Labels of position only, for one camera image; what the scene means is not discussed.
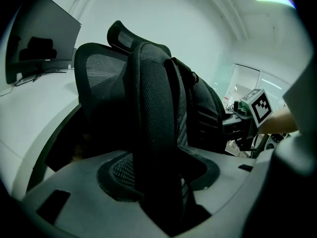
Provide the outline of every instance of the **robotic arm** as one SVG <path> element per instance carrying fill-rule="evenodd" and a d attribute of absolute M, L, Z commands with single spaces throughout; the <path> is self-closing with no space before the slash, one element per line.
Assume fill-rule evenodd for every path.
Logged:
<path fill-rule="evenodd" d="M 253 151 L 253 138 L 271 114 L 265 90 L 253 89 L 241 101 L 234 102 L 233 111 L 227 113 L 229 118 L 222 122 L 222 133 L 227 140 L 235 140 L 240 151 Z"/>

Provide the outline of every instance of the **computer monitor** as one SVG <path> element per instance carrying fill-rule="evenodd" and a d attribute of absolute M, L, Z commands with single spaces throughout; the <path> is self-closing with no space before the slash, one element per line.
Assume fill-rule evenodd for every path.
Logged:
<path fill-rule="evenodd" d="M 13 23 L 6 51 L 6 81 L 41 70 L 43 62 L 72 60 L 81 24 L 52 0 L 26 0 Z"/>

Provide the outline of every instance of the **cable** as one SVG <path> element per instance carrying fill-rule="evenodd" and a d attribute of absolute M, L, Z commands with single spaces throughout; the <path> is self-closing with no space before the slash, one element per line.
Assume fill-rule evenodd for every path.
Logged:
<path fill-rule="evenodd" d="M 256 138 L 254 139 L 254 147 L 256 146 L 257 140 L 258 140 L 259 135 L 256 135 Z"/>
<path fill-rule="evenodd" d="M 22 84 L 20 84 L 20 85 L 17 85 L 18 83 L 20 83 L 20 81 L 23 79 L 23 77 L 21 77 L 15 84 L 14 84 L 14 86 L 11 88 L 11 90 L 10 90 L 10 92 L 8 92 L 8 93 L 5 93 L 5 94 L 2 94 L 2 95 L 0 95 L 0 97 L 2 97 L 2 96 L 4 96 L 4 95 L 7 95 L 7 94 L 9 94 L 9 93 L 11 93 L 12 91 L 13 91 L 13 89 L 14 89 L 14 87 L 15 86 L 20 86 L 20 85 L 23 85 L 23 84 L 25 84 L 25 83 L 28 83 L 28 82 L 30 82 L 30 81 L 27 81 L 27 82 L 23 82 Z"/>
<path fill-rule="evenodd" d="M 47 69 L 45 69 L 45 70 L 48 70 L 48 69 L 68 69 L 68 68 L 52 67 L 52 68 L 47 68 Z M 28 80 L 28 81 L 26 81 L 26 82 L 23 82 L 22 84 L 19 84 L 19 85 L 18 85 L 18 83 L 20 83 L 22 79 L 23 79 L 23 77 L 21 77 L 21 78 L 14 84 L 14 86 L 11 88 L 10 92 L 5 93 L 5 94 L 2 94 L 2 95 L 0 95 L 0 97 L 11 93 L 11 92 L 13 91 L 14 87 L 18 87 L 18 86 L 20 86 L 20 85 L 24 85 L 24 84 L 29 83 L 29 82 L 31 82 L 31 81 L 34 80 L 34 79 L 30 79 L 30 80 Z"/>

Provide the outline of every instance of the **monitor stand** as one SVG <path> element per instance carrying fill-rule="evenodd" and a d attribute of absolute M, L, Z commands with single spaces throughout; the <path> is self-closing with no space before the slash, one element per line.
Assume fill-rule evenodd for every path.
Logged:
<path fill-rule="evenodd" d="M 33 82 L 38 80 L 42 74 L 53 74 L 53 73 L 66 73 L 66 71 L 46 71 L 42 68 L 42 63 L 36 64 L 36 71 L 35 71 L 35 78 L 33 79 Z"/>
<path fill-rule="evenodd" d="M 27 73 L 25 75 L 23 75 L 23 78 L 22 79 L 27 79 L 28 77 L 30 76 L 34 76 L 35 75 L 35 78 L 33 80 L 28 80 L 24 83 L 27 83 L 27 82 L 30 82 L 30 81 L 33 81 L 35 82 L 36 80 L 38 80 L 43 74 L 53 74 L 53 73 L 66 73 L 66 71 L 46 71 L 42 68 L 42 63 L 39 62 L 39 63 L 36 63 L 36 70 L 35 71 L 32 71 L 30 73 Z"/>

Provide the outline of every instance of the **white desk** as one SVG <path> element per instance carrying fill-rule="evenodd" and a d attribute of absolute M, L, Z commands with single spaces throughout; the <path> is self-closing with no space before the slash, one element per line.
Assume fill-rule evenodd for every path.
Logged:
<path fill-rule="evenodd" d="M 9 194 L 22 199 L 41 150 L 79 105 L 74 71 L 46 74 L 0 97 L 0 175 Z"/>

